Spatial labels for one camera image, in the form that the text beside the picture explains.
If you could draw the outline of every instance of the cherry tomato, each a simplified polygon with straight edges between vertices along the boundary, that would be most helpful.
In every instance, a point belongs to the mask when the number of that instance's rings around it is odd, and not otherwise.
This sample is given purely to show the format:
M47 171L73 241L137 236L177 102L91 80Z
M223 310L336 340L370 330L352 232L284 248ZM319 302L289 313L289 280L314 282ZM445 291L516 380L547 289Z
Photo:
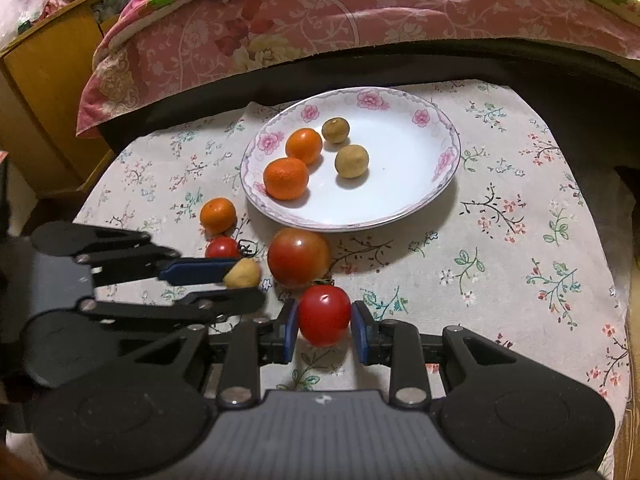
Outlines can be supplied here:
M335 345L351 319L351 301L339 286L313 285L300 298L300 332L317 347Z
M238 242L230 236L217 236L204 251L205 258L240 258Z
M321 235L290 227L276 233L267 252L273 277L289 288L323 278L330 259L329 245Z

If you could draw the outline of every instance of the orange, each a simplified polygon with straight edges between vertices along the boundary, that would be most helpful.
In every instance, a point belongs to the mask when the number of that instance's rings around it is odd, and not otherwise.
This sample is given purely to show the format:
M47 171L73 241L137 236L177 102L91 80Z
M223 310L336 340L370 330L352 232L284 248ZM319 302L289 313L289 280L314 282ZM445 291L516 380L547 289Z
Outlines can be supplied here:
M235 221L236 208L223 196L209 200L200 210L200 223L210 234L223 233Z
M270 162L262 174L267 193L278 200L293 200L302 196L309 174L305 163L290 156Z
M293 132L284 146L287 156L299 158L306 165L311 164L322 151L322 137L311 128L300 128Z

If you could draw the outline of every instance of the tablecloth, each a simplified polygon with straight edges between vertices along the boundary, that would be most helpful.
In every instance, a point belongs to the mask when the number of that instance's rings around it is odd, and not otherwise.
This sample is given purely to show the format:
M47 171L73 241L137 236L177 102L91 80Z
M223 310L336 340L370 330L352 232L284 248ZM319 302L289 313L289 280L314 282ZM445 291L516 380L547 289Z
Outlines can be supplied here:
M588 384L610 403L619 427L629 386L628 290L616 293L586 201L552 133L509 88L467 80L402 89L440 107L454 123L460 166L447 189L411 216L329 235L336 285L352 301L363 300L376 319L406 320L423 333L461 324ZM77 221L145 230L184 256L202 256L200 207L226 196L238 211L229 234L254 244L273 317L290 295L266 265L268 243L281 226L248 204L239 165L261 124L284 107L251 103L135 140ZM98 296L162 305L210 287L144 280L99 289ZM210 330L237 323L231 318ZM262 368L262 387L386 391L388 368L355 361L348 338L318 349L300 336L291 365ZM434 394L443 394L438 365L427 368ZM610 454L602 471L612 471Z

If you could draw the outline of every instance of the tomato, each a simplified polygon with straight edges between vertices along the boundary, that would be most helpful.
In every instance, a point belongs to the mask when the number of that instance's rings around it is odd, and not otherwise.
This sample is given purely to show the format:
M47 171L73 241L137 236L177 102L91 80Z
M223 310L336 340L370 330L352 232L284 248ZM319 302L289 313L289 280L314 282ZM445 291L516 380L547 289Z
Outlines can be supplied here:
M240 258L238 242L230 236L217 236L204 251L205 258Z
M317 347L335 345L351 319L351 301L339 286L313 285L300 298L300 332Z
M330 259L329 245L321 235L290 227L276 233L267 252L273 277L289 288L324 278Z

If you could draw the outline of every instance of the plate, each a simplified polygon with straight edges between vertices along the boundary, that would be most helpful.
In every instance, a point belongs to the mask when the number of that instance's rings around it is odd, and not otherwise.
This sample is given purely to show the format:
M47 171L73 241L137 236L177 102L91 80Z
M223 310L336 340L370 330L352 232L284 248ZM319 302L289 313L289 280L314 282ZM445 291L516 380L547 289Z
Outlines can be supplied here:
M351 131L343 144L324 142L309 170L307 192L280 201L267 195L264 168L286 156L287 138L299 128L322 131L343 117ZM338 176L337 150L360 144L369 169L358 178ZM319 94L269 120L247 146L240 167L251 203L275 221L319 232L347 232L387 224L424 207L451 181L460 162L460 137L442 110L391 88L345 88Z

